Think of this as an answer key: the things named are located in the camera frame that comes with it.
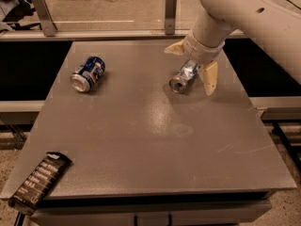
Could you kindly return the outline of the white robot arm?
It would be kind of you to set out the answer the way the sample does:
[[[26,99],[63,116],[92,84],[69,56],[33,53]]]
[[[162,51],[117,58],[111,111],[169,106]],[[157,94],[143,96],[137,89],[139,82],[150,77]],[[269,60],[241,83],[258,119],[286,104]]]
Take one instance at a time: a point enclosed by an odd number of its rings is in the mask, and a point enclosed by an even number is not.
[[[200,79],[208,95],[217,85],[216,57],[226,37],[243,31],[301,83],[301,15],[270,0],[199,0],[198,18],[183,40],[165,49],[167,54],[186,55],[200,68]]]

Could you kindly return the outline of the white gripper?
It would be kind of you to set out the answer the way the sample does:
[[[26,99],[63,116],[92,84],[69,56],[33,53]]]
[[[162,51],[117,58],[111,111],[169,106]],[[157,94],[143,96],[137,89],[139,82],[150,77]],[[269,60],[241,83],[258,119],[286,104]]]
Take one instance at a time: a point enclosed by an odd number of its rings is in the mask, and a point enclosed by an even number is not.
[[[198,41],[193,32],[189,31],[184,40],[169,45],[165,53],[177,56],[185,53],[190,60],[198,64],[206,64],[200,67],[198,74],[206,94],[210,96],[216,89],[218,76],[218,64],[213,60],[220,54],[224,45],[225,42],[222,41],[215,47],[209,47]]]

